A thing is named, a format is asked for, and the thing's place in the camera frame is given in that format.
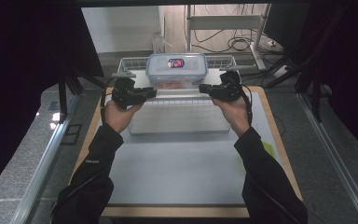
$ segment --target black sleeve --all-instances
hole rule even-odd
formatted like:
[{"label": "black sleeve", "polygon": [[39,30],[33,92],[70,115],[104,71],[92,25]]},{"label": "black sleeve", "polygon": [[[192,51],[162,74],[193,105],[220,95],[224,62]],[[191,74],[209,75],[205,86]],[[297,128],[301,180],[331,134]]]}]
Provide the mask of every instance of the black sleeve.
[{"label": "black sleeve", "polygon": [[246,170],[242,198],[254,223],[295,223],[258,188],[253,180],[300,223],[308,223],[305,205],[297,198],[283,168],[263,148],[260,136],[250,128],[234,147]]},{"label": "black sleeve", "polygon": [[100,127],[89,145],[89,154],[63,189],[51,214],[52,223],[98,223],[113,191],[109,178],[115,153],[123,144],[119,133]]}]

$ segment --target clear plastic box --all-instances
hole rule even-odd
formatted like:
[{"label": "clear plastic box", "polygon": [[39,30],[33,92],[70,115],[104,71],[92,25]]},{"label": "clear plastic box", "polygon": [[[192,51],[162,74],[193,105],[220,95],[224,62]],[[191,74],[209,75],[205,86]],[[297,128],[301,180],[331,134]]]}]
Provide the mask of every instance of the clear plastic box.
[{"label": "clear plastic box", "polygon": [[146,66],[150,85],[156,89],[191,89],[207,74],[206,57],[197,53],[152,54]]}]

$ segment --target table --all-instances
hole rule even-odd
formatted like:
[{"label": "table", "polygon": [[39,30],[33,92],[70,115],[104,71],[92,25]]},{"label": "table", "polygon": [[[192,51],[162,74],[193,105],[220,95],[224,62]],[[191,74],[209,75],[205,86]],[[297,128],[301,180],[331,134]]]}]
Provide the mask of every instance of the table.
[{"label": "table", "polygon": [[[275,142],[275,146],[277,148],[277,153],[279,154],[279,158],[281,160],[281,165],[283,170],[286,172],[296,195],[298,198],[302,200],[301,193],[299,191],[295,176],[293,174],[290,161],[287,158],[282,139],[276,127],[274,118],[272,116],[272,112],[269,108],[269,102],[266,98],[266,94],[263,89],[260,87],[250,87],[252,92],[256,92],[259,96],[261,104],[263,106],[263,110],[266,114],[266,119],[268,121],[268,125],[270,127],[273,141]],[[94,116],[92,118],[91,124],[89,126],[88,133],[86,135],[86,139],[84,145],[80,151],[77,166],[84,160],[84,158],[88,154],[88,147],[93,138],[93,135],[96,132],[98,127],[98,123],[100,122],[100,108],[97,106]],[[107,217],[249,217],[249,213],[244,207],[243,204],[235,204],[231,206],[210,206],[210,205],[176,205],[176,206],[164,206],[163,204],[143,204],[137,206],[112,206],[108,205],[104,211],[103,216]]]}]

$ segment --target person's right hand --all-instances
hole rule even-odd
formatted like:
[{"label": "person's right hand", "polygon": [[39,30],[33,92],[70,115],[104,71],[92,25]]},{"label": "person's right hand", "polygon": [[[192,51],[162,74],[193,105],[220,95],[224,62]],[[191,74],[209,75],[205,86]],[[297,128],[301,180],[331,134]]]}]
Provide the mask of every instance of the person's right hand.
[{"label": "person's right hand", "polygon": [[248,113],[246,111],[246,103],[240,97],[236,101],[225,102],[218,99],[212,98],[214,105],[220,107],[223,112],[223,116],[226,118],[228,123],[231,125],[232,130],[241,137],[250,128],[248,121]]}]

